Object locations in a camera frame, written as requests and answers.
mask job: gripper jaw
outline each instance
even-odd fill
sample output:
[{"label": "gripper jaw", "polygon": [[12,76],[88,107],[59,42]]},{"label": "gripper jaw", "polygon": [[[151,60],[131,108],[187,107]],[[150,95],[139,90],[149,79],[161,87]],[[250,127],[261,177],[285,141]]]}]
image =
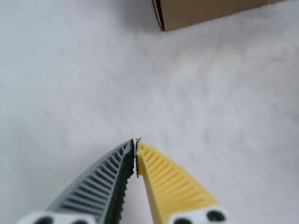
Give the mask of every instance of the gripper jaw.
[{"label": "gripper jaw", "polygon": [[134,150],[129,140],[110,151],[67,187],[48,211],[92,215],[97,224],[119,223],[126,185],[133,174]]},{"label": "gripper jaw", "polygon": [[137,174],[142,175],[155,224],[167,224],[178,212],[217,202],[191,175],[154,147],[137,142]]}]

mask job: cardboard box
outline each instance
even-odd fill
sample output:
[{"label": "cardboard box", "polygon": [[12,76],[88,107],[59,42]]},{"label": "cardboard box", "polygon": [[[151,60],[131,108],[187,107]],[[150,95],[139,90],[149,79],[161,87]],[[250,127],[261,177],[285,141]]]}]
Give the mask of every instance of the cardboard box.
[{"label": "cardboard box", "polygon": [[152,1],[161,30],[174,30],[283,0]]}]

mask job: white surface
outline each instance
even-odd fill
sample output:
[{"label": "white surface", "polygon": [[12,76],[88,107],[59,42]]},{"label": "white surface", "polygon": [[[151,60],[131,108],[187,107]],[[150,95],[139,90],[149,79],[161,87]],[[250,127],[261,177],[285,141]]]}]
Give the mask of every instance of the white surface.
[{"label": "white surface", "polygon": [[[299,219],[299,1],[162,33],[150,0],[0,2],[0,211],[143,137],[242,224]],[[143,181],[123,224],[150,224]]]}]

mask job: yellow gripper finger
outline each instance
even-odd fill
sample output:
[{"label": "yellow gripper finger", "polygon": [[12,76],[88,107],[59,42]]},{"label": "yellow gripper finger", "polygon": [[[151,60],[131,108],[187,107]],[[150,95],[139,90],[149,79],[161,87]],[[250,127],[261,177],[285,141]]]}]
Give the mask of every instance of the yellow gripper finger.
[{"label": "yellow gripper finger", "polygon": [[177,212],[217,205],[190,174],[154,147],[138,142],[137,174],[143,176],[154,224],[167,224]]}]

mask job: gray gripper finger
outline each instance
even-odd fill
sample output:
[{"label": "gray gripper finger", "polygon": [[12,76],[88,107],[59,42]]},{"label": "gray gripper finger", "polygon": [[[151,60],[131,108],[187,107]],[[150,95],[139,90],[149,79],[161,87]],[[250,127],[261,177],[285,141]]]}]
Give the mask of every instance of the gray gripper finger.
[{"label": "gray gripper finger", "polygon": [[48,210],[93,215],[98,224],[119,223],[126,185],[133,174],[134,149],[129,140],[110,151],[68,186]]}]

